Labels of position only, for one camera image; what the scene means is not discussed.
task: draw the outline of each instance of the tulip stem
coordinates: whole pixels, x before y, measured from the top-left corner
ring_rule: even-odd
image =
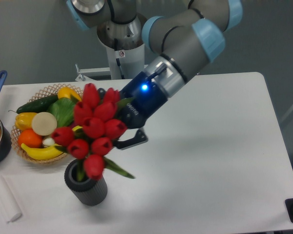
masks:
[[[77,163],[77,182],[82,182],[84,179],[85,173],[84,173],[84,160],[78,160]]]

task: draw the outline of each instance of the white paper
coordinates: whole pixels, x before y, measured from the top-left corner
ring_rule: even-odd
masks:
[[[0,175],[0,211],[6,222],[21,217],[22,212],[6,180]]]

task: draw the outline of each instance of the light blue joint cap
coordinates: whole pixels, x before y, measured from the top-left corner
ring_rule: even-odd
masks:
[[[225,49],[225,38],[219,28],[208,19],[200,19],[192,25],[210,62]]]
[[[74,7],[73,7],[73,4],[70,0],[67,0],[66,2],[69,10],[70,10],[70,13],[72,13],[73,17],[74,17],[74,20],[77,22],[77,24],[79,25],[79,27],[85,31],[85,30],[88,30],[89,27],[87,27],[87,25],[85,25],[85,23],[82,21],[82,19],[79,17],[79,15],[77,14],[77,12],[75,11]]]
[[[241,21],[243,16],[243,8],[240,0],[228,0],[228,4],[230,9],[230,18],[227,29],[230,29]]]
[[[151,28],[152,28],[152,25],[155,23],[156,20],[158,20],[159,18],[163,18],[163,16],[154,16],[150,19],[148,19],[146,21],[146,23],[144,24],[143,26],[143,29],[142,29],[142,40],[144,42],[144,44],[150,49],[150,41],[149,41],[149,38],[150,38],[150,31],[151,31]]]

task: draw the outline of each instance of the red tulip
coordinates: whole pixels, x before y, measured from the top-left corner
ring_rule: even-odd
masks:
[[[77,125],[82,125],[84,119],[92,116],[90,106],[82,101],[77,102],[74,107],[74,121]]]
[[[115,102],[104,102],[94,109],[93,116],[101,119],[103,122],[106,122],[114,118],[114,115],[117,111],[117,105]]]
[[[83,139],[76,139],[69,144],[67,150],[75,158],[83,159],[89,153],[89,144]]]
[[[55,143],[67,147],[74,139],[74,132],[70,127],[61,127],[54,130],[51,137]]]
[[[105,133],[104,122],[99,118],[88,117],[84,119],[83,131],[90,138],[102,137]]]
[[[100,102],[100,95],[96,86],[92,83],[84,86],[83,102],[87,103],[90,108],[94,109]]]
[[[90,148],[93,154],[104,156],[111,151],[113,144],[109,138],[101,137],[92,142]]]
[[[105,123],[105,136],[111,140],[119,138],[127,130],[127,126],[118,119],[111,119]]]
[[[103,157],[100,155],[90,155],[84,161],[84,170],[88,178],[93,180],[100,180],[105,167]]]
[[[112,101],[118,102],[121,99],[119,91],[109,88],[103,97],[103,102]]]

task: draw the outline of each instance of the cucumber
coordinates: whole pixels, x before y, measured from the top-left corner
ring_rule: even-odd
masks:
[[[23,112],[35,112],[35,113],[40,113],[40,112],[45,112],[48,107],[56,102],[58,100],[57,95],[50,95],[47,97],[42,97],[38,100],[31,101],[29,103],[26,103],[23,106],[20,106],[17,110],[16,113],[20,114]]]

